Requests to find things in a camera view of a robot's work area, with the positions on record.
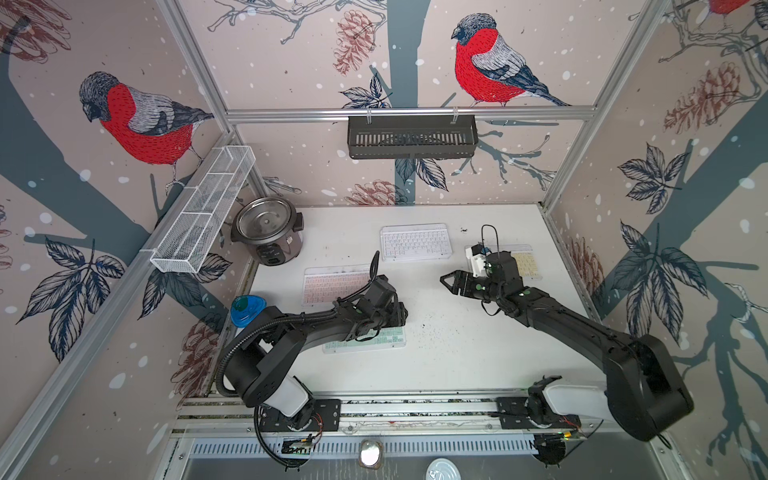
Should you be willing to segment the green keyboard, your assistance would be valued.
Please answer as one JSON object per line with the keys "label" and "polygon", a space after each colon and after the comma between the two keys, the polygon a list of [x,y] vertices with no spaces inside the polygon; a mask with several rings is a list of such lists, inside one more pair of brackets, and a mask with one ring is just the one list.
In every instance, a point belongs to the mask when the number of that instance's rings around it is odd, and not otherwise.
{"label": "green keyboard", "polygon": [[391,350],[406,346],[406,331],[404,327],[383,328],[376,337],[365,341],[329,342],[322,346],[325,354],[343,354],[353,352],[368,352]]}

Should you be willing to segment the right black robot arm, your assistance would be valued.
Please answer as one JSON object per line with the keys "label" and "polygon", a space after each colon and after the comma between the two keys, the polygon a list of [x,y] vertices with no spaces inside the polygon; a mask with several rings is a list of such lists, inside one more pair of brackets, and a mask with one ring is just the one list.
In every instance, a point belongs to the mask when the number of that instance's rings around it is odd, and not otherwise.
{"label": "right black robot arm", "polygon": [[440,283],[456,296],[495,304],[506,316],[592,362],[605,375],[610,417],[627,434],[649,441],[693,412],[693,398],[661,340],[605,327],[526,286],[508,251],[485,256],[483,264],[483,276],[455,270],[441,276]]}

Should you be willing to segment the yellow keyboard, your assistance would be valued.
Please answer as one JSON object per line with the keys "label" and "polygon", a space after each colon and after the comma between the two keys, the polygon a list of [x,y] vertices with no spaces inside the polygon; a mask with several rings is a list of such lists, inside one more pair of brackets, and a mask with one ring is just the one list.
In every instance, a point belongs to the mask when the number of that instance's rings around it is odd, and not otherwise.
{"label": "yellow keyboard", "polygon": [[531,245],[512,244],[508,246],[508,250],[516,260],[519,273],[524,279],[541,280],[543,278]]}

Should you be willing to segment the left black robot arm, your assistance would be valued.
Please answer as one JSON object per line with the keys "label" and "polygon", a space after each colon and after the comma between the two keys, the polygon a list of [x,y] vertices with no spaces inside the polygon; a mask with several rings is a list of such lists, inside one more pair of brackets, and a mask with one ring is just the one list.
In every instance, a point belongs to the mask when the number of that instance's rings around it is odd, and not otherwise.
{"label": "left black robot arm", "polygon": [[330,342],[368,342],[402,327],[408,311],[384,275],[336,299],[329,310],[287,314],[265,308],[221,352],[215,385],[249,408],[270,407],[287,418],[309,414],[312,393],[289,372],[305,350]]}

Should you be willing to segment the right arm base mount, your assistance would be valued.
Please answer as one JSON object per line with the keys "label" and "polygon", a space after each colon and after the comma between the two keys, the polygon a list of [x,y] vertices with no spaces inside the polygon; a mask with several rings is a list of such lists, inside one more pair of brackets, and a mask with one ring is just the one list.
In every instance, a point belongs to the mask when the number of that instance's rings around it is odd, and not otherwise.
{"label": "right arm base mount", "polygon": [[578,430],[581,420],[576,415],[556,413],[544,396],[545,379],[529,387],[523,395],[497,397],[495,403],[503,430],[566,429]]}

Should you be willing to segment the white keyboard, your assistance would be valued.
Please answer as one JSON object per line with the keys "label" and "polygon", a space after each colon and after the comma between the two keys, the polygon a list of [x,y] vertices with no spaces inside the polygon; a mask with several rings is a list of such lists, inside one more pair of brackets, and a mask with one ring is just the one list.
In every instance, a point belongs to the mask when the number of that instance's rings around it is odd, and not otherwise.
{"label": "white keyboard", "polygon": [[446,224],[410,224],[383,227],[380,252],[387,262],[418,262],[448,259],[453,248]]}

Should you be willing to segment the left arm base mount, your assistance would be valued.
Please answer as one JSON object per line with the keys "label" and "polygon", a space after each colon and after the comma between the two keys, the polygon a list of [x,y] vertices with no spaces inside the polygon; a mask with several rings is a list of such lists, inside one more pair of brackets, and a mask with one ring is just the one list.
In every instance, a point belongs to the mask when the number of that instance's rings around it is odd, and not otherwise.
{"label": "left arm base mount", "polygon": [[263,405],[255,414],[255,425],[264,433],[337,432],[341,418],[340,399],[311,399],[295,416]]}

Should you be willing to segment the pink keyboard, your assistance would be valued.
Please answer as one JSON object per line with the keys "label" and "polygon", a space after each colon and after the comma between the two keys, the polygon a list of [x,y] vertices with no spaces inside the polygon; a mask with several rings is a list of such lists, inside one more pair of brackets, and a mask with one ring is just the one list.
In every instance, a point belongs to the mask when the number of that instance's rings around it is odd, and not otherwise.
{"label": "pink keyboard", "polygon": [[303,276],[302,305],[332,303],[364,287],[370,280],[365,265],[307,268]]}

